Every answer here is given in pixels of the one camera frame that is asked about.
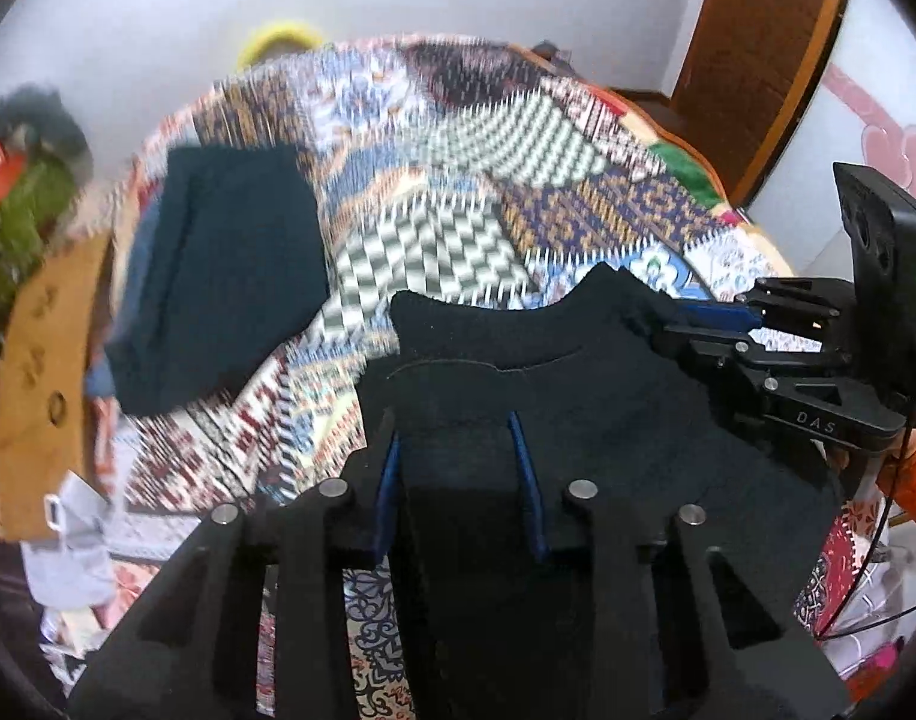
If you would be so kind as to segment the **person right hand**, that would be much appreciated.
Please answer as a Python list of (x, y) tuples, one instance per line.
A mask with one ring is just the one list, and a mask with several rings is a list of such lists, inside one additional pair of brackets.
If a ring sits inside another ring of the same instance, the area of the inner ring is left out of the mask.
[(876, 479), (881, 468), (899, 456), (900, 440), (896, 439), (887, 449), (879, 452), (860, 452), (845, 449), (840, 445), (825, 446), (825, 460), (832, 472), (839, 478), (845, 499), (866, 497), (869, 489), (876, 486)]

